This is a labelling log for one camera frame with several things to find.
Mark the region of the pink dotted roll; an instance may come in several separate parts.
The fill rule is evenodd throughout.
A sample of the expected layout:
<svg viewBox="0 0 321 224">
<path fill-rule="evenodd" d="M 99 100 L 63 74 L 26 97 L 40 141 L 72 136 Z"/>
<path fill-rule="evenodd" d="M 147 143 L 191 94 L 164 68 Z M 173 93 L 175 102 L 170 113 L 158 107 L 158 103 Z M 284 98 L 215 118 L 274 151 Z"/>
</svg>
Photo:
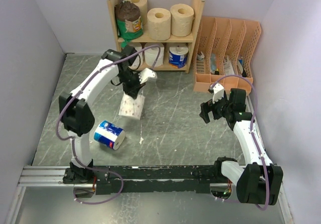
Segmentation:
<svg viewBox="0 0 321 224">
<path fill-rule="evenodd" d="M 118 115 L 132 118 L 134 120 L 140 120 L 144 101 L 145 97 L 141 94 L 139 94 L 136 99 L 133 99 L 131 96 L 124 93 Z"/>
<path fill-rule="evenodd" d="M 139 52 L 142 49 L 141 46 L 136 46 L 135 44 L 127 44 L 126 46 L 122 47 L 122 53 L 126 56 L 132 55 L 133 53 Z M 129 68 L 131 70 L 138 70 L 143 62 L 143 55 L 140 52 L 138 55 L 133 56 L 129 60 Z"/>
</svg>

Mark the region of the plain white roll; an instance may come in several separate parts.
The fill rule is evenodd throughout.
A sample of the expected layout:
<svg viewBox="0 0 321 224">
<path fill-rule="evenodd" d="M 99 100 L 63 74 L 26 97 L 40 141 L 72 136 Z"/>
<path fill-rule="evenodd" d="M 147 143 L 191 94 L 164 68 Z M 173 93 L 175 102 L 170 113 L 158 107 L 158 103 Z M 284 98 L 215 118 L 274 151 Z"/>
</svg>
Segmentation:
<svg viewBox="0 0 321 224">
<path fill-rule="evenodd" d="M 164 62 L 165 47 L 164 47 L 163 43 L 146 43 L 144 47 L 146 48 L 146 47 L 149 47 L 152 45 L 160 46 L 160 54 L 159 54 L 159 57 L 158 57 L 157 62 L 155 64 L 155 67 L 162 66 L 163 62 Z M 144 51 L 145 62 L 148 66 L 150 66 L 150 67 L 153 66 L 153 63 L 156 59 L 157 54 L 158 54 L 158 47 L 153 47 L 153 48 L 150 48 L 150 49 L 147 49 Z"/>
<path fill-rule="evenodd" d="M 185 55 L 189 49 L 185 43 L 169 43 L 169 51 L 174 55 Z"/>
</svg>

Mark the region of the blue roll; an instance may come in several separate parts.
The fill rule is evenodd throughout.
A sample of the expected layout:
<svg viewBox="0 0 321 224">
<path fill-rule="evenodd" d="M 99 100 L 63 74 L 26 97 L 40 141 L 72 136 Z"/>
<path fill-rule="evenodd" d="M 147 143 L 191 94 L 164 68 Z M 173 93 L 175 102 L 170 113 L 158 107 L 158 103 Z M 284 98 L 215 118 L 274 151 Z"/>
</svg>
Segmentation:
<svg viewBox="0 0 321 224">
<path fill-rule="evenodd" d="M 174 55 L 169 51 L 169 64 L 180 69 L 183 68 L 187 62 L 188 53 L 185 55 Z"/>
<path fill-rule="evenodd" d="M 94 132 L 94 140 L 113 149 L 118 150 L 126 137 L 126 132 L 116 125 L 102 121 Z"/>
</svg>

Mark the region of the green brown paper roll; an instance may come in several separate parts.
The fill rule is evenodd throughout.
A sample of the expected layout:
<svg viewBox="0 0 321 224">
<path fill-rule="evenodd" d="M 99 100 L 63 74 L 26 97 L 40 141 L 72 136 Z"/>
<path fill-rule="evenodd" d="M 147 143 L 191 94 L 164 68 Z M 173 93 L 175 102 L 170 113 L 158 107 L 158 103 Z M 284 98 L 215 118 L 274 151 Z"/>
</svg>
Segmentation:
<svg viewBox="0 0 321 224">
<path fill-rule="evenodd" d="M 129 1 L 122 1 L 115 6 L 114 12 L 118 36 L 123 39 L 121 47 L 126 46 L 133 39 L 137 39 L 143 35 L 138 6 Z"/>
</svg>

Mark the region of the beige paper roll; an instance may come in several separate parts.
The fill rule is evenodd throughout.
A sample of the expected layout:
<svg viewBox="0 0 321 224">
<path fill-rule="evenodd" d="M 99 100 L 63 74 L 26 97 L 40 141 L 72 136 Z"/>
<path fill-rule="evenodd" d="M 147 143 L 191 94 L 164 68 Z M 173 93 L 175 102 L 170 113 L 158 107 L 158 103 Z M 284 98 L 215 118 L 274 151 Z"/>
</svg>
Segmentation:
<svg viewBox="0 0 321 224">
<path fill-rule="evenodd" d="M 140 18 L 143 25 L 147 23 L 147 0 L 124 0 L 129 1 L 138 6 L 140 10 Z"/>
<path fill-rule="evenodd" d="M 194 19 L 194 10 L 186 4 L 171 6 L 171 34 L 177 37 L 185 37 L 191 33 Z"/>
<path fill-rule="evenodd" d="M 165 41 L 171 36 L 171 13 L 167 9 L 153 8 L 147 13 L 149 37 L 156 41 Z"/>
</svg>

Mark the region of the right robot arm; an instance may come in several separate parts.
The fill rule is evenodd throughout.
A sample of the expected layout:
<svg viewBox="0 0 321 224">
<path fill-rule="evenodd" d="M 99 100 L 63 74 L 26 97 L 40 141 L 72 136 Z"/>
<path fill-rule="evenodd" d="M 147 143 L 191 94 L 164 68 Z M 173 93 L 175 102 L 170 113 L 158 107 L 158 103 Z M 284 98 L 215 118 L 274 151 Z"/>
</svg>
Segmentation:
<svg viewBox="0 0 321 224">
<path fill-rule="evenodd" d="M 259 139 L 254 115 L 246 110 L 246 91 L 233 88 L 226 94 L 221 84 L 209 88 L 212 98 L 200 105 L 200 117 L 210 122 L 209 113 L 215 120 L 224 118 L 228 127 L 237 137 L 246 166 L 241 167 L 232 158 L 219 158 L 213 170 L 217 182 L 227 179 L 236 186 L 240 203 L 250 203 L 261 209 L 275 205 L 283 179 L 281 167 L 273 164 Z"/>
</svg>

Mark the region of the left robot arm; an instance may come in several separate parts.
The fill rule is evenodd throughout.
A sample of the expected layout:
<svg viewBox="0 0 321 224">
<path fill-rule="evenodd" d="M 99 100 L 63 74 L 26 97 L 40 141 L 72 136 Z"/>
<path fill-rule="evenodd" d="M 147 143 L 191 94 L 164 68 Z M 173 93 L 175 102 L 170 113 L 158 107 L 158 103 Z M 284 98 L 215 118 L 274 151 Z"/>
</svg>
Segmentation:
<svg viewBox="0 0 321 224">
<path fill-rule="evenodd" d="M 131 68 L 141 50 L 126 46 L 120 52 L 107 50 L 101 57 L 96 68 L 87 78 L 70 93 L 64 92 L 59 96 L 59 118 L 68 136 L 60 140 L 70 140 L 72 159 L 70 162 L 71 177 L 64 177 L 65 183 L 78 179 L 81 183 L 88 183 L 93 179 L 93 159 L 91 157 L 89 134 L 93 129 L 95 117 L 91 110 L 97 96 L 118 78 L 122 86 L 123 98 L 120 112 L 131 118 L 139 119 L 144 103 L 144 96 L 139 92 L 149 78 L 156 73 L 150 69 L 137 72 Z"/>
</svg>

